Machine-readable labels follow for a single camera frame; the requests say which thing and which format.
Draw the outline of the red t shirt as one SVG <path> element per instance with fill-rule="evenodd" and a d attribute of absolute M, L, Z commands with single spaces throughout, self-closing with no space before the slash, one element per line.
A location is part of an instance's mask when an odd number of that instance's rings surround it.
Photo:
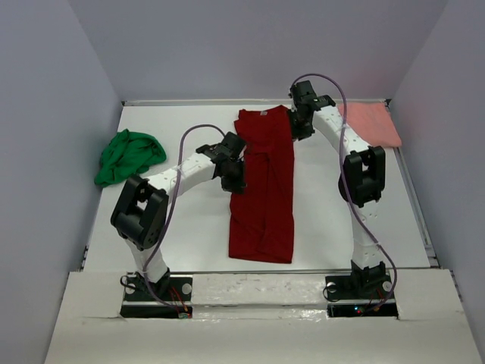
<path fill-rule="evenodd" d="M 293 260 L 295 154 L 283 105 L 239 111 L 236 133 L 247 143 L 246 188 L 230 199 L 228 254 L 233 259 L 290 264 Z"/>

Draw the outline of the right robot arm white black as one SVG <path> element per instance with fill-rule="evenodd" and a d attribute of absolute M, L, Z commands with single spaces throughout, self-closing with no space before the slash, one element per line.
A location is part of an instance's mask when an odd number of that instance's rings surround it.
<path fill-rule="evenodd" d="M 386 271 L 385 254 L 366 221 L 375 215 L 385 188 L 386 152 L 383 147 L 364 141 L 348 125 L 347 110 L 339 110 L 330 96 L 319 96 L 307 77 L 292 83 L 289 97 L 293 103 L 288 113 L 292 138 L 304 140 L 319 132 L 338 153 L 338 189 L 351 214 L 351 271 L 328 276 L 323 294 L 331 303 L 384 300 L 391 278 Z"/>

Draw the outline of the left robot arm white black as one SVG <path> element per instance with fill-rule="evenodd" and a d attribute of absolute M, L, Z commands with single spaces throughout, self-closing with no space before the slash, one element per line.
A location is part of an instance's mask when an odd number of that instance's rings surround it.
<path fill-rule="evenodd" d="M 171 272 L 164 261 L 161 244 L 170 226 L 177 198 L 192 188 L 214 179 L 222 190 L 242 194 L 246 188 L 243 151 L 246 142 L 227 132 L 215 144 L 205 144 L 188 158 L 183 157 L 188 129 L 179 143 L 177 164 L 152 177 L 129 177 L 111 214 L 111 225 L 127 243 L 136 263 L 135 287 L 150 299 L 167 305 L 162 297 L 170 286 Z"/>

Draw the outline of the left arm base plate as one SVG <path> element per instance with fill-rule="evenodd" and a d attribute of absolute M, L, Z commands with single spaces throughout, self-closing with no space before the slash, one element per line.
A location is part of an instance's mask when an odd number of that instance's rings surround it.
<path fill-rule="evenodd" d="M 124 295 L 120 315 L 126 319 L 191 319 L 191 275 L 173 275 L 165 292 L 157 293 L 155 299 L 136 274 L 122 275 L 120 285 Z"/>

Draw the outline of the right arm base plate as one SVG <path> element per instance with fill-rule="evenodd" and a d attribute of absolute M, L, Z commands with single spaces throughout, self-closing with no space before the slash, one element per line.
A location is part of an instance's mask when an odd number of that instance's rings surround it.
<path fill-rule="evenodd" d="M 346 287 L 350 275 L 331 275 L 325 278 L 322 290 L 327 301 L 327 316 L 331 319 L 361 317 L 398 318 L 395 295 L 386 299 L 392 281 L 387 276 L 384 281 L 371 285 L 371 289 L 358 292 L 356 288 Z"/>

